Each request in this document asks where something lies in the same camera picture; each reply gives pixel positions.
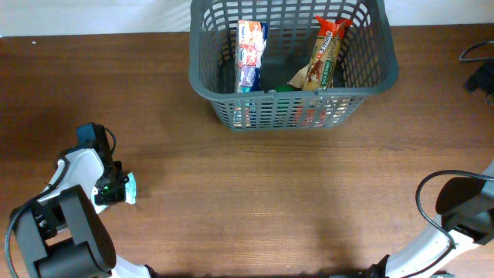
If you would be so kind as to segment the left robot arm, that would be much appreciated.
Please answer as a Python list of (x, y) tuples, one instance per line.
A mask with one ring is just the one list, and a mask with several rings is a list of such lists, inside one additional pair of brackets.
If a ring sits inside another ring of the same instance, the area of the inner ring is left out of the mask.
[(152, 278), (148, 265), (118, 256), (99, 214), (121, 202), (135, 204), (137, 183), (113, 159), (115, 135), (94, 122), (77, 128), (78, 142), (59, 154), (45, 189), (12, 210), (5, 261), (12, 276), (14, 239), (30, 277)]

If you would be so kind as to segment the Kleenex tissue multipack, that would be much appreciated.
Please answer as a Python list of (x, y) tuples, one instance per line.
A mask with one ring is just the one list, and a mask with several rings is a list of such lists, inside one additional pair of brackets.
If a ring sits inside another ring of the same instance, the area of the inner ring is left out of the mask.
[(265, 22), (238, 20), (235, 43), (235, 93), (261, 90), (260, 69), (267, 45)]

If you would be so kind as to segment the brown paper bag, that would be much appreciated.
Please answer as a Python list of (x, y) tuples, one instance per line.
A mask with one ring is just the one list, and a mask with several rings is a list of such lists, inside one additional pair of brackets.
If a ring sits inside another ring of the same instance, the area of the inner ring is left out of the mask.
[(287, 84), (296, 89), (302, 89), (308, 73), (308, 67), (309, 65), (305, 65), (302, 69), (300, 69)]

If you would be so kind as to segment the small teal tissue packet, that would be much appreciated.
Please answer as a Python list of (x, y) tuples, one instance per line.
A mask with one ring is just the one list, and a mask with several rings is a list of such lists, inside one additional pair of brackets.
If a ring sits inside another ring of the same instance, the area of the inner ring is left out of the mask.
[(135, 205), (137, 200), (137, 183), (134, 174), (131, 172), (127, 175), (128, 181), (125, 184), (125, 202)]

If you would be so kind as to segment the green lidded small jar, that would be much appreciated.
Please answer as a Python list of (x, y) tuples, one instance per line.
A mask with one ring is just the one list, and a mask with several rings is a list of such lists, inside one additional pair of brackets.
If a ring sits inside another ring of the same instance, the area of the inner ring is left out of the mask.
[(293, 86), (290, 85), (285, 85), (285, 86), (278, 86), (275, 88), (276, 92), (292, 92), (295, 91), (296, 89)]

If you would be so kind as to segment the San Remo spaghetti packet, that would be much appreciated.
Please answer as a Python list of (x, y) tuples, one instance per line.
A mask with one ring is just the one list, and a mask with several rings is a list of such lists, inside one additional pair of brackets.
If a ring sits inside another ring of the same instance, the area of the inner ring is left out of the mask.
[(320, 30), (307, 67), (303, 91), (326, 90), (333, 86), (340, 47), (347, 27), (353, 24), (349, 19), (331, 22), (318, 15), (315, 20), (320, 24)]

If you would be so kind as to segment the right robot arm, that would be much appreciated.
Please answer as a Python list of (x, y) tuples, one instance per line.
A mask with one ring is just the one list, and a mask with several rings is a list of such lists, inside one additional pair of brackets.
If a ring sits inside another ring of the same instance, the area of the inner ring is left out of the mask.
[[(426, 214), (421, 192), (433, 178), (451, 175), (435, 205), (436, 216)], [(418, 185), (415, 202), (426, 229), (402, 250), (372, 265), (366, 277), (432, 277), (456, 256), (493, 240), (493, 166), (477, 174), (441, 170)]]

